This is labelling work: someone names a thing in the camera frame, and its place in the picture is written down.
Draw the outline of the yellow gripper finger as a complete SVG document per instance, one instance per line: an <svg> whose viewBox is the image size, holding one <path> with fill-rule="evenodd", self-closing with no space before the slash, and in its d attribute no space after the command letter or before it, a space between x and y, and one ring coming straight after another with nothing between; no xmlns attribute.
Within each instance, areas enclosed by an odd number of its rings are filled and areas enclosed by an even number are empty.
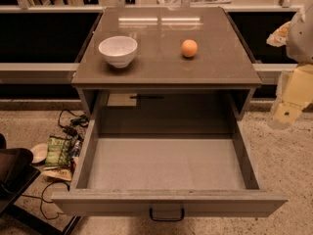
<svg viewBox="0 0 313 235"><path fill-rule="evenodd" d="M313 65L298 64L293 71L283 71L278 81L268 124L286 129L313 102Z"/></svg>
<svg viewBox="0 0 313 235"><path fill-rule="evenodd" d="M279 28L277 28L273 33L269 35L266 43L274 47L284 46L287 43L287 36L290 24L290 22L282 24Z"/></svg>

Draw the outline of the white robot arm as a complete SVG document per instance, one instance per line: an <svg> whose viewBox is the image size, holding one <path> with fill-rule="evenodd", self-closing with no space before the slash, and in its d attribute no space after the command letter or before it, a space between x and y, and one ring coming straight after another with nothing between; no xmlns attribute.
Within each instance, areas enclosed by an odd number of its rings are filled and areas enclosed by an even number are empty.
<svg viewBox="0 0 313 235"><path fill-rule="evenodd" d="M297 62L292 71L279 77L276 99L268 124L286 129L313 102L313 8L303 6L291 19L276 29L266 40L274 46L287 47L287 56Z"/></svg>

